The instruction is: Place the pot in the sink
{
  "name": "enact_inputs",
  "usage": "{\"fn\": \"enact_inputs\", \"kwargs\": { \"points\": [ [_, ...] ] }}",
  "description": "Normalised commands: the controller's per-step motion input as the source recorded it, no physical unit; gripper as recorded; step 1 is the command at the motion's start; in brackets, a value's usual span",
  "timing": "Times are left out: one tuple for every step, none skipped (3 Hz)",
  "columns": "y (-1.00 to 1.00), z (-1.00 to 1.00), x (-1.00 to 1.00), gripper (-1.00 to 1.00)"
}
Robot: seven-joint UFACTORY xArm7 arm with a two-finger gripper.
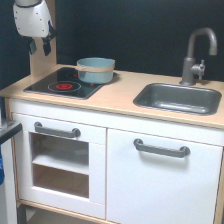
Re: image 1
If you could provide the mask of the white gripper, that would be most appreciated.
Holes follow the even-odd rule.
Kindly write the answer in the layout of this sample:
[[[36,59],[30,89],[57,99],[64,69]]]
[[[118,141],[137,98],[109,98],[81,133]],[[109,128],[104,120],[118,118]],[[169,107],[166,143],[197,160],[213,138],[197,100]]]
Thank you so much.
[[[18,33],[25,37],[41,37],[45,56],[51,53],[49,34],[51,15],[45,0],[15,0],[13,14]],[[33,38],[28,38],[29,52],[35,54],[37,47]]]

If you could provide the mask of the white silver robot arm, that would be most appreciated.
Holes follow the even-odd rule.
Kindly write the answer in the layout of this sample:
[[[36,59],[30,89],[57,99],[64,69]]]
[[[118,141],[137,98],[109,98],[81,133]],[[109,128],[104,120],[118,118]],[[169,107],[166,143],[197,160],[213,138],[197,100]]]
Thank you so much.
[[[13,14],[18,33],[29,45],[30,54],[36,52],[34,39],[43,41],[44,54],[51,52],[50,41],[57,32],[53,27],[50,11],[45,0],[15,0]]]

